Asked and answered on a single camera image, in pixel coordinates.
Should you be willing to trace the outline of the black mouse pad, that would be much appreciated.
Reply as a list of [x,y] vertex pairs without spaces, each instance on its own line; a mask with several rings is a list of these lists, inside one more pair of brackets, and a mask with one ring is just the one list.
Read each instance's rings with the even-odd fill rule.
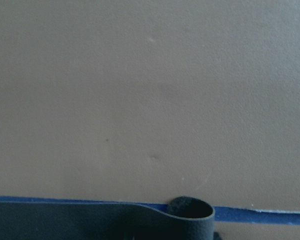
[[219,240],[215,209],[169,204],[0,200],[0,240]]

